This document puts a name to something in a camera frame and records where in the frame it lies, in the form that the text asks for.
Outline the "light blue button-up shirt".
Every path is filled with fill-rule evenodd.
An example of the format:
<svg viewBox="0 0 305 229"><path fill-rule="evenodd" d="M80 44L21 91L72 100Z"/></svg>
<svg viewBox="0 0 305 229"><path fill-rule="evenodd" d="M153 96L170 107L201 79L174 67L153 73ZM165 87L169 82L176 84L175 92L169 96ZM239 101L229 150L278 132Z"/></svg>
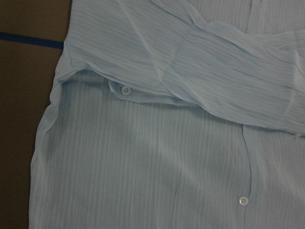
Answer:
<svg viewBox="0 0 305 229"><path fill-rule="evenodd" d="M74 0L31 229L302 229L305 3Z"/></svg>

